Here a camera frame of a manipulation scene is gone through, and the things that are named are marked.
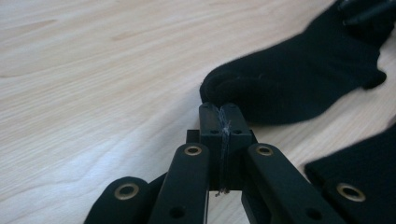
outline wooden surface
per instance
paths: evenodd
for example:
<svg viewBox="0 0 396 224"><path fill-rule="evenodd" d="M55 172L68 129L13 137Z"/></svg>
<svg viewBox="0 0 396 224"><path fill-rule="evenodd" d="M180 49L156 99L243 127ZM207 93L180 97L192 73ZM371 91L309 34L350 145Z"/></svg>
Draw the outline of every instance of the wooden surface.
<svg viewBox="0 0 396 224"><path fill-rule="evenodd" d="M331 0L0 1L0 223L82 223L123 176L163 174L216 66L301 32ZM303 170L396 114L395 32L373 91L280 127L252 124ZM210 194L208 223L248 223L240 193Z"/></svg>

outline grommet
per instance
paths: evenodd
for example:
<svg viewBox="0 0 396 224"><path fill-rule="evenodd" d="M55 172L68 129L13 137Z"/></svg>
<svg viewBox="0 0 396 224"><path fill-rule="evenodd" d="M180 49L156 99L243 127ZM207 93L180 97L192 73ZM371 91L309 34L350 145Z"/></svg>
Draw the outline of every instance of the grommet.
<svg viewBox="0 0 396 224"><path fill-rule="evenodd" d="M121 201L132 199L139 192L139 186L135 183L126 183L120 185L115 191L114 196Z"/></svg>
<svg viewBox="0 0 396 224"><path fill-rule="evenodd" d="M274 154L274 151L266 146L257 146L256 151L263 156L272 156Z"/></svg>
<svg viewBox="0 0 396 224"><path fill-rule="evenodd" d="M200 147L186 147L184 149L184 153L186 153L189 156L197 156L201 154L202 149Z"/></svg>
<svg viewBox="0 0 396 224"><path fill-rule="evenodd" d="M341 196L352 202L362 203L366 200L366 196L361 190L346 183L338 184L337 191Z"/></svg>

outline wooden table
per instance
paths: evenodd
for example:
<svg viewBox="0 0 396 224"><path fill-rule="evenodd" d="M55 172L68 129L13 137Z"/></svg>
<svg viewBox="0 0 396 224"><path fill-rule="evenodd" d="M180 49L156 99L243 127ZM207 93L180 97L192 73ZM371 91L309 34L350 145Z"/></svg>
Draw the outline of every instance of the wooden table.
<svg viewBox="0 0 396 224"><path fill-rule="evenodd" d="M206 74L301 32L331 3L2 1L0 223L82 223L113 180L163 174L199 128ZM317 119L251 127L302 171L395 116L395 32L378 66L385 84ZM248 223L240 193L211 193L208 223Z"/></svg>

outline hole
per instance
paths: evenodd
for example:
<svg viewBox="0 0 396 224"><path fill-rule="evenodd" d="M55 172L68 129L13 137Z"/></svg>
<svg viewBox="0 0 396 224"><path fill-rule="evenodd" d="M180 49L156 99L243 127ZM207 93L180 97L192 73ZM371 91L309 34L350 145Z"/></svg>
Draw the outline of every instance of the hole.
<svg viewBox="0 0 396 224"><path fill-rule="evenodd" d="M361 192L361 190L349 184L345 184L345 183L338 184L337 191L339 194L341 194L341 196L352 202L361 203L366 200L366 196L364 195L363 192Z"/></svg>
<svg viewBox="0 0 396 224"><path fill-rule="evenodd" d="M169 211L169 215L172 218L181 218L184 217L185 211L183 207L174 207Z"/></svg>
<svg viewBox="0 0 396 224"><path fill-rule="evenodd" d="M312 218L314 220L321 220L321 218L322 218L321 213L315 208L307 208L305 210L305 213L307 216L309 216L310 218Z"/></svg>
<svg viewBox="0 0 396 224"><path fill-rule="evenodd" d="M263 155L263 156L271 156L271 155L274 154L274 151L273 151L271 148L269 148L269 147L264 147L264 146L258 146L258 147L256 148L256 151L257 151L259 154Z"/></svg>
<svg viewBox="0 0 396 224"><path fill-rule="evenodd" d="M184 153L186 153L189 156L196 156L201 154L202 150L200 147L187 147L184 149Z"/></svg>
<svg viewBox="0 0 396 224"><path fill-rule="evenodd" d="M120 194L121 195L127 195L134 192L134 187L132 186L125 186L122 189L120 189Z"/></svg>
<svg viewBox="0 0 396 224"><path fill-rule="evenodd" d="M191 147L191 148L189 148L189 152L190 152L190 153L197 153L197 152L198 152L198 148L196 148L196 147Z"/></svg>
<svg viewBox="0 0 396 224"><path fill-rule="evenodd" d="M132 199L134 196L136 196L137 192L139 192L139 187L135 183L126 183L120 185L114 191L114 196L118 200L124 201L128 199Z"/></svg>

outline black fabric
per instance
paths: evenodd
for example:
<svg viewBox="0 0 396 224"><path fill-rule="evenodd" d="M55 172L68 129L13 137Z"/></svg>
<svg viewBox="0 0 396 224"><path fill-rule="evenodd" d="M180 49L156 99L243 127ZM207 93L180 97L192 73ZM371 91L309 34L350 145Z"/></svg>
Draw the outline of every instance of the black fabric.
<svg viewBox="0 0 396 224"><path fill-rule="evenodd" d="M349 223L396 223L396 125L308 163L305 173ZM340 183L360 189L366 200L341 196L336 189Z"/></svg>
<svg viewBox="0 0 396 224"><path fill-rule="evenodd" d="M389 0L344 0L339 8L352 35L379 47L396 21L396 2Z"/></svg>
<svg viewBox="0 0 396 224"><path fill-rule="evenodd" d="M312 119L346 93L371 89L386 75L377 69L379 46L351 35L334 3L301 34L226 63L205 78L203 102L234 103L246 120L285 124Z"/></svg>

